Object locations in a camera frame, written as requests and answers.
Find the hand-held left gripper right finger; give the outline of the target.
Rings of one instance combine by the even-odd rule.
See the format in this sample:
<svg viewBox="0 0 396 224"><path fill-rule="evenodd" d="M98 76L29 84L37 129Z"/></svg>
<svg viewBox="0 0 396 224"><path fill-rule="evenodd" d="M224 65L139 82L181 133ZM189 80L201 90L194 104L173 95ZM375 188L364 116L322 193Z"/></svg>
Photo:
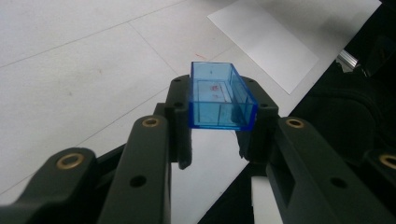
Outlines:
<svg viewBox="0 0 396 224"><path fill-rule="evenodd" d="M235 132L239 155L251 163L266 164L272 153L278 106L256 80L248 77L243 80L258 103L258 111L251 131Z"/></svg>

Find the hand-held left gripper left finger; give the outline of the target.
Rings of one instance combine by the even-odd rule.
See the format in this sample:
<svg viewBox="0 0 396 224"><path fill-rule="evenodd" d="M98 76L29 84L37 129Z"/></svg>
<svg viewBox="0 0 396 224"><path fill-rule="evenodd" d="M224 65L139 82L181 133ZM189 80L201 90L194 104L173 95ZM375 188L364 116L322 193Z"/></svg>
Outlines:
<svg viewBox="0 0 396 224"><path fill-rule="evenodd" d="M169 124L170 161L184 170L192 162L191 128L189 126L190 76L174 78L168 89L166 101L158 103L154 114L163 116Z"/></svg>

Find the clear blue stamp cap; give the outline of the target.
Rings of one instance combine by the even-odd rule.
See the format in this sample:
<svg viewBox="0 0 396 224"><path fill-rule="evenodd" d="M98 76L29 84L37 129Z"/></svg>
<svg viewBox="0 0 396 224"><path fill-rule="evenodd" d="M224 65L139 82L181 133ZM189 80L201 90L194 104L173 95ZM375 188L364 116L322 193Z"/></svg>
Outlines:
<svg viewBox="0 0 396 224"><path fill-rule="evenodd" d="M232 63L191 63L191 128L250 131L257 110L255 97Z"/></svg>

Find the white paper sheet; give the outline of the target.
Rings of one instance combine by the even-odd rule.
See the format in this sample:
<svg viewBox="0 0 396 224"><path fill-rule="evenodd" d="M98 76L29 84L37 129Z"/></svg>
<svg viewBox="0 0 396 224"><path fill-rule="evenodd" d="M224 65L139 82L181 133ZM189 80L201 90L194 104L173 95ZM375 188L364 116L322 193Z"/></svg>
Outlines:
<svg viewBox="0 0 396 224"><path fill-rule="evenodd" d="M287 94L318 57L256 0L237 0L208 18Z"/></svg>

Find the white table cover board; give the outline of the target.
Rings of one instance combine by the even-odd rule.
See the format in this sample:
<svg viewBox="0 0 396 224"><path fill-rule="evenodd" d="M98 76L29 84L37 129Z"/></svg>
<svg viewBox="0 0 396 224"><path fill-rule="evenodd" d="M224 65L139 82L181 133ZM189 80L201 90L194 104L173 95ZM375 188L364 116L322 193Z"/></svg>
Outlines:
<svg viewBox="0 0 396 224"><path fill-rule="evenodd" d="M104 154L165 98L194 61L230 62L288 115L379 0L0 0L0 206L13 203L51 155ZM280 86L235 44L256 12L316 60Z"/></svg>

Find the aluminium floor rail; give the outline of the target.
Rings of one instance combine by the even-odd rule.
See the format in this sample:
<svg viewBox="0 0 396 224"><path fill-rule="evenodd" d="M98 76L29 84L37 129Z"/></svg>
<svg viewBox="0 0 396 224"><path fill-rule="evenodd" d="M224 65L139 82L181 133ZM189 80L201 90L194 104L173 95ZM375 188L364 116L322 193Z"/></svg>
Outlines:
<svg viewBox="0 0 396 224"><path fill-rule="evenodd" d="M346 50L342 50L335 59L341 64L344 72L352 72L358 65L358 60Z"/></svg>

